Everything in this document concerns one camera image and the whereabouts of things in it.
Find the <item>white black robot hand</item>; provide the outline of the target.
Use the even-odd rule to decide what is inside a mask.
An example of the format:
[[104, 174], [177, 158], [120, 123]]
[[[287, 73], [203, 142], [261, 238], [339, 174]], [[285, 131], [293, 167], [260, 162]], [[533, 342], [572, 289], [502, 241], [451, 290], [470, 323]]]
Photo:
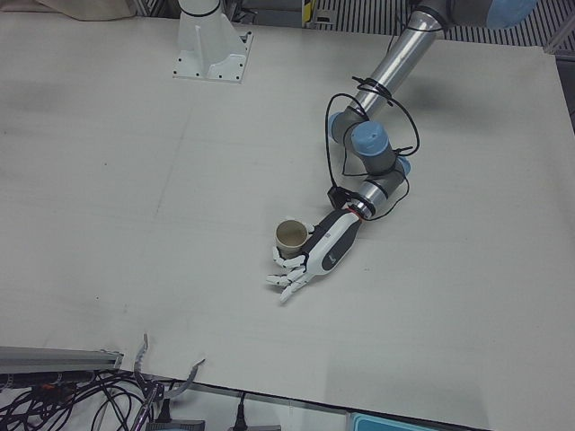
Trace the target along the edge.
[[272, 258], [287, 273], [268, 275], [266, 282], [283, 288], [279, 302], [286, 303], [313, 278], [334, 270], [351, 249], [361, 225], [362, 219], [351, 209], [333, 210], [316, 225], [304, 223], [308, 238], [296, 256], [287, 259], [274, 246]]

